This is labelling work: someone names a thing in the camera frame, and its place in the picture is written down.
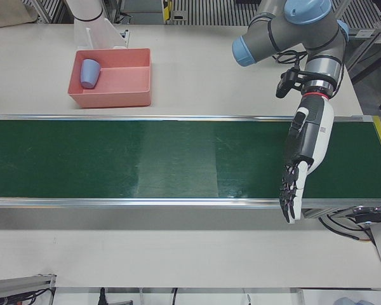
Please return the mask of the robot hand black white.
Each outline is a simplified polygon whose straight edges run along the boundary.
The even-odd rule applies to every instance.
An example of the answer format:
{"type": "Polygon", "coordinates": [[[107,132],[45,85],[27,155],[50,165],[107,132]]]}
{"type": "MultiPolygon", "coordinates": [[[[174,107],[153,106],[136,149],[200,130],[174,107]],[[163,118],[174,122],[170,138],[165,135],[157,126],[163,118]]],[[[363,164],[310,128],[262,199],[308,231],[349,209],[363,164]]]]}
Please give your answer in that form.
{"type": "Polygon", "coordinates": [[[334,110],[321,93],[302,96],[286,138],[279,202],[289,224],[300,219],[305,181],[324,160],[334,110]]]}

